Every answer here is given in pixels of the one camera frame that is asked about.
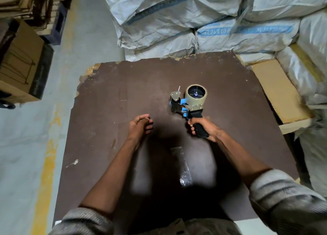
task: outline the person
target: person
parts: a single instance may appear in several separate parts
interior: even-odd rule
[[[129,135],[110,166],[85,196],[80,207],[69,211],[50,235],[113,234],[110,216],[114,212],[132,155],[144,135],[152,129],[149,114],[137,116],[129,123]],[[207,118],[188,120],[192,134],[194,123],[200,123],[209,134],[208,139],[218,143],[250,190],[249,199],[259,218],[279,235],[327,234],[327,202],[313,190],[297,184],[283,171],[272,169],[247,153],[226,132]],[[179,219],[168,227],[147,234],[156,235],[238,235],[237,225],[222,219]]]

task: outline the person's left arm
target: person's left arm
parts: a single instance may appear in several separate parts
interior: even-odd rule
[[[108,219],[120,197],[133,153],[144,134],[149,134],[153,121],[148,114],[137,116],[129,123],[129,135],[107,170],[85,196],[79,208],[69,211],[51,235],[113,234]]]

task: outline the black and brown cardboard box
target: black and brown cardboard box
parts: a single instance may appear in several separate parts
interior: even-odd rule
[[[53,49],[22,20],[11,20],[9,38],[0,48],[0,90],[11,103],[41,100]]]

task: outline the gray concrete floor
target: gray concrete floor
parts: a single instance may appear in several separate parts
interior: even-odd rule
[[[106,2],[73,0],[43,99],[0,110],[2,234],[51,230],[79,77],[95,63],[124,59]],[[243,234],[274,234],[259,219],[237,224]]]

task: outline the hand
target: hand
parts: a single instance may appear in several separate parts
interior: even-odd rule
[[[208,140],[213,142],[218,142],[223,135],[224,131],[221,130],[218,126],[213,124],[208,117],[206,118],[192,118],[187,121],[187,123],[191,126],[192,134],[195,135],[194,123],[200,123],[206,132],[209,134]]]
[[[149,114],[136,116],[134,120],[129,123],[128,138],[135,142],[135,150],[140,145],[143,135],[151,133],[153,120],[150,119]]]

